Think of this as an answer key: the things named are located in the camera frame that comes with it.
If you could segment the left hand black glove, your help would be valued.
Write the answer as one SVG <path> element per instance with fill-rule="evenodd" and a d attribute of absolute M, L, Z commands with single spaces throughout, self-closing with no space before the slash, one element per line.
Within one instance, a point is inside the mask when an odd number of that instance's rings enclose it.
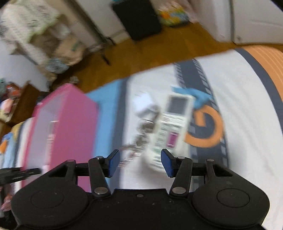
<path fill-rule="evenodd" d="M 1 186 L 1 227 L 8 228 L 13 223 L 11 200 L 13 189 L 10 184 Z"/>

